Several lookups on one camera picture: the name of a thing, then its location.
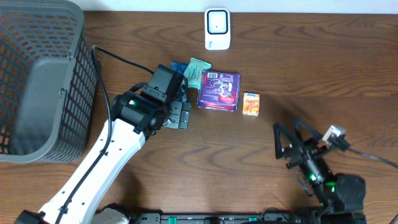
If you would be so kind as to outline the teal wet wipes packet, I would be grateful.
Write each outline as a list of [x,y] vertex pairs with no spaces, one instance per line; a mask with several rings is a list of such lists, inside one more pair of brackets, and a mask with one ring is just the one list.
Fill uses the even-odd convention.
[[201,89],[201,83],[203,80],[203,72],[209,70],[211,64],[197,58],[191,58],[190,63],[185,69],[183,75],[188,79],[188,88]]

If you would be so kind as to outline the purple sanitary pad pack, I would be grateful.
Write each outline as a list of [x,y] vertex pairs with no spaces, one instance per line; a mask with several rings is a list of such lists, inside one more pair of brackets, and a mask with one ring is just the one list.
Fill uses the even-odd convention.
[[235,111],[240,84],[241,76],[238,73],[204,71],[197,106],[210,110]]

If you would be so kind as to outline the blue snack packet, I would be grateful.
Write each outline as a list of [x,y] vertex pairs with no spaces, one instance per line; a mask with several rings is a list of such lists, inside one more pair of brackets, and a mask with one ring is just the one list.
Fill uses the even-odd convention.
[[[177,61],[172,61],[172,63],[171,63],[171,68],[181,74],[184,74],[187,67],[188,67],[187,63],[177,62]],[[187,77],[185,77],[180,85],[179,90],[178,90],[178,94],[175,99],[176,101],[179,101],[182,103],[188,102],[187,81],[188,81],[188,79],[187,79]]]

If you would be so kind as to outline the orange tissue pack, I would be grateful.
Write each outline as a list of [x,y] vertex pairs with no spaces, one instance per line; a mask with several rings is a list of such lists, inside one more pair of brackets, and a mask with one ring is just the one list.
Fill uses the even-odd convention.
[[260,108],[260,94],[244,92],[243,115],[258,116]]

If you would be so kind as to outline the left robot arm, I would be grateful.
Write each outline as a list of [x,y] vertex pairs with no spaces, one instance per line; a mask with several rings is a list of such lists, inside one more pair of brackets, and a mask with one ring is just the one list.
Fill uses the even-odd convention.
[[115,97],[113,120],[77,170],[39,212],[24,210],[16,223],[132,223],[133,215],[115,204],[96,209],[130,158],[160,128],[187,128],[190,103],[185,93],[165,102],[148,94],[127,91]]

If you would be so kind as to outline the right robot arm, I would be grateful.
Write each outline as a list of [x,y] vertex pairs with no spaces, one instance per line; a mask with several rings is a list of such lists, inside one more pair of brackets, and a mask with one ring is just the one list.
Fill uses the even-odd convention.
[[281,123],[273,125],[275,158],[286,159],[286,167],[298,167],[305,181],[307,194],[317,198],[321,208],[315,213],[320,221],[330,215],[354,216],[363,210],[366,183],[353,174],[333,173],[324,157],[333,151],[345,151],[345,128],[331,125],[322,134],[302,120],[294,121],[293,129]]

